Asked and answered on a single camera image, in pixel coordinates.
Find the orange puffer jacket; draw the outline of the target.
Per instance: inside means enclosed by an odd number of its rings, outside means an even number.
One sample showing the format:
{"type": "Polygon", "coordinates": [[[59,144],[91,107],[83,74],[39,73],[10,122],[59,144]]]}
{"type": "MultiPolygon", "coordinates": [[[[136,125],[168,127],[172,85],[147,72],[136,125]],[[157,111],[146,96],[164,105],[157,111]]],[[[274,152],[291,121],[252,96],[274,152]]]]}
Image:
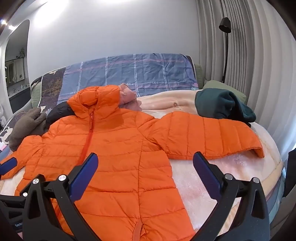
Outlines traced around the orange puffer jacket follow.
{"type": "Polygon", "coordinates": [[[121,108],[116,85],[85,88],[68,100],[74,111],[42,136],[24,138],[12,153],[24,175],[16,194],[38,174],[53,181],[95,153],[98,168],[76,203],[102,240],[189,240],[194,229],[172,178],[171,159],[196,152],[217,159],[253,150],[257,135],[246,124],[174,111],[162,118],[121,108]]]}

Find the grey-brown fleece garment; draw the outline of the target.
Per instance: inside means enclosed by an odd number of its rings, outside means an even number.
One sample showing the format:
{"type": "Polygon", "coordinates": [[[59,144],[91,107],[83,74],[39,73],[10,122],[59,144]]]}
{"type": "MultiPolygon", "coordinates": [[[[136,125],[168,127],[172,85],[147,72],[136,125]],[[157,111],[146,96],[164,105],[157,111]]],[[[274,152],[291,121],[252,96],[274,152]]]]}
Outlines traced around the grey-brown fleece garment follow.
{"type": "Polygon", "coordinates": [[[15,152],[27,136],[42,136],[46,132],[47,114],[41,108],[30,109],[17,122],[11,132],[9,147],[15,152]]]}

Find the cream plush blanket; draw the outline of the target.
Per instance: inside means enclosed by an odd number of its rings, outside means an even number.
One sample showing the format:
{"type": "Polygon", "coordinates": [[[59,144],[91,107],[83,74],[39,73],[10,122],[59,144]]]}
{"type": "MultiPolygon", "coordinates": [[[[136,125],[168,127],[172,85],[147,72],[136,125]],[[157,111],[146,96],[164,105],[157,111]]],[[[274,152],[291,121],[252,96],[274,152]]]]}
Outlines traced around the cream plush blanket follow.
{"type": "MultiPolygon", "coordinates": [[[[150,96],[141,97],[142,111],[155,118],[162,118],[168,113],[181,111],[198,115],[195,109],[196,91],[175,90],[166,91],[150,96]]],[[[250,129],[257,135],[263,147],[264,157],[257,156],[255,151],[243,151],[209,162],[217,165],[223,173],[230,173],[235,178],[250,180],[253,177],[260,179],[265,194],[269,194],[275,187],[283,169],[278,148],[270,134],[259,124],[252,123],[250,129]]],[[[185,209],[189,215],[194,233],[202,226],[215,206],[210,198],[191,160],[171,159],[172,178],[181,196],[185,209]]],[[[1,193],[4,195],[16,194],[16,188],[24,175],[20,169],[14,177],[3,179],[1,193]]]]}

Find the black folded garment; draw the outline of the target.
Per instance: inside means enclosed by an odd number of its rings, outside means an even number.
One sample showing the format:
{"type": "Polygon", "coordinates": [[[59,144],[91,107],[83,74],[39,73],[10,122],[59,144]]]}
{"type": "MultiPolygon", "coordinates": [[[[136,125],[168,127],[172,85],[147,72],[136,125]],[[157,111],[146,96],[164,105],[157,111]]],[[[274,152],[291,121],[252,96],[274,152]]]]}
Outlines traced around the black folded garment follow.
{"type": "Polygon", "coordinates": [[[56,105],[48,114],[46,118],[46,130],[49,130],[50,125],[66,116],[75,115],[70,105],[65,101],[56,105]]]}

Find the dark patterned quilt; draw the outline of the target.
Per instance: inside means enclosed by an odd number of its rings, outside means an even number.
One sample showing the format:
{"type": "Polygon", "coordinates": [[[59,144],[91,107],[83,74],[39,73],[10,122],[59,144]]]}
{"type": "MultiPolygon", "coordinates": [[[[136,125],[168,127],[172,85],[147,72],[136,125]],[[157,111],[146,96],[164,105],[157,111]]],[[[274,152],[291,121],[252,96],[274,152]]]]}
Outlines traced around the dark patterned quilt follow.
{"type": "Polygon", "coordinates": [[[1,144],[8,145],[10,134],[16,122],[30,109],[40,107],[43,112],[56,106],[62,88],[66,68],[50,71],[35,79],[30,86],[31,99],[13,114],[13,117],[1,131],[1,144]]]}

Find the dark green folded garment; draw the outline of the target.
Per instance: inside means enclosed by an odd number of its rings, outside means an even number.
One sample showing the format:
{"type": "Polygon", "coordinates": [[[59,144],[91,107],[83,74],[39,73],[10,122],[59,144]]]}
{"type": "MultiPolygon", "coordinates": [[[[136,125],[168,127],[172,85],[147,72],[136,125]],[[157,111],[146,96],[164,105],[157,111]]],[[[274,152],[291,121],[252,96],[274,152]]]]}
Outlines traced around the dark green folded garment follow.
{"type": "Polygon", "coordinates": [[[195,107],[198,115],[206,118],[241,121],[248,126],[256,121],[253,110],[230,90],[207,88],[198,91],[195,107]]]}

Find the pink folded garment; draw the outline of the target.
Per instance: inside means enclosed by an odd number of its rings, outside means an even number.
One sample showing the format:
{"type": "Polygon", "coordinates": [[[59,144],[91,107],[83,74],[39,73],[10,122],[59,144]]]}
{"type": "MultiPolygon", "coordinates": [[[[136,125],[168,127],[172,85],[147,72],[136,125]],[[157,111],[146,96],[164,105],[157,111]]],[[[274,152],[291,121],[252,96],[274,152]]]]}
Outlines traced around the pink folded garment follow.
{"type": "Polygon", "coordinates": [[[142,108],[140,107],[142,102],[137,100],[136,93],[133,92],[125,83],[122,83],[118,87],[120,93],[119,108],[142,111],[142,108]]]}

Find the green pillow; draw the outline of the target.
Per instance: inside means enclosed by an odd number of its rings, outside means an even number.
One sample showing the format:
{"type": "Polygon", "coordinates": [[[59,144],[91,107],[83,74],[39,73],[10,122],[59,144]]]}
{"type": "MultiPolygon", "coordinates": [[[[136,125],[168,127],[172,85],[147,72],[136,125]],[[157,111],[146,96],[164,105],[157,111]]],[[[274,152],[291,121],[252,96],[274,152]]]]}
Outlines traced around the green pillow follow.
{"type": "Polygon", "coordinates": [[[203,87],[203,89],[207,89],[207,88],[217,88],[217,89],[229,90],[229,91],[233,92],[241,102],[243,102],[244,104],[247,104],[246,95],[227,84],[224,84],[224,83],[216,81],[216,80],[210,80],[210,81],[207,81],[203,87]]]}

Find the grey pleated curtain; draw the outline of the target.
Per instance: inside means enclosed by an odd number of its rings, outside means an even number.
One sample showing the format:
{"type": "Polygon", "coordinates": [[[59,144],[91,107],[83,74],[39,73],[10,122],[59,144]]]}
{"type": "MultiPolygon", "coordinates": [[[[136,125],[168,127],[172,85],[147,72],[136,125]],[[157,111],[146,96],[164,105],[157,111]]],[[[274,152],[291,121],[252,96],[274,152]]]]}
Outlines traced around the grey pleated curtain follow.
{"type": "Polygon", "coordinates": [[[231,21],[225,83],[276,142],[283,159],[295,148],[295,38],[267,1],[197,1],[199,63],[206,80],[221,81],[225,59],[222,18],[231,21]]]}

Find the blue plaid duvet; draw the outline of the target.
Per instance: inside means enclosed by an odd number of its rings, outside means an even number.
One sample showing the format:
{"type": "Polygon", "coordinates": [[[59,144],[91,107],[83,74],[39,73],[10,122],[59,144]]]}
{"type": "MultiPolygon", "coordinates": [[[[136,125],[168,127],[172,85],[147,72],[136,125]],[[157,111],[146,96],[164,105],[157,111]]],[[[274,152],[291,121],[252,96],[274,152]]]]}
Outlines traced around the blue plaid duvet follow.
{"type": "Polygon", "coordinates": [[[138,97],[169,90],[197,90],[194,67],[183,54],[151,53],[104,57],[67,66],[58,102],[90,86],[125,83],[138,97]]]}

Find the black floor lamp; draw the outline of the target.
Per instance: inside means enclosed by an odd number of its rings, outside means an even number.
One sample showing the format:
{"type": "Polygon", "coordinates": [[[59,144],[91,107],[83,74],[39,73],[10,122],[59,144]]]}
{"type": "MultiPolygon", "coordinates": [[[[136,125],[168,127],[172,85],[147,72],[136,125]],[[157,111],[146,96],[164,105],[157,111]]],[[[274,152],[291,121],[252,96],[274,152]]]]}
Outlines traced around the black floor lamp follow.
{"type": "Polygon", "coordinates": [[[229,34],[231,33],[231,21],[228,17],[222,18],[219,29],[225,34],[225,59],[224,59],[224,70],[222,76],[222,83],[225,83],[227,63],[228,63],[228,53],[229,53],[229,34]]]}

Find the arched wall mirror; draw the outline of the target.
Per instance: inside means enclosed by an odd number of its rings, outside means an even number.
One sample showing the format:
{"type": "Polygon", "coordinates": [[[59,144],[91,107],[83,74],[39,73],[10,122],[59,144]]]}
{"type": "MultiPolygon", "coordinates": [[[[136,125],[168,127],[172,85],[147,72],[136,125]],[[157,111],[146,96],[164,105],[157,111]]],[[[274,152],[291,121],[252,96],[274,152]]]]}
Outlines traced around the arched wall mirror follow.
{"type": "Polygon", "coordinates": [[[5,52],[6,88],[13,113],[30,99],[27,46],[30,21],[22,22],[11,34],[5,52]]]}

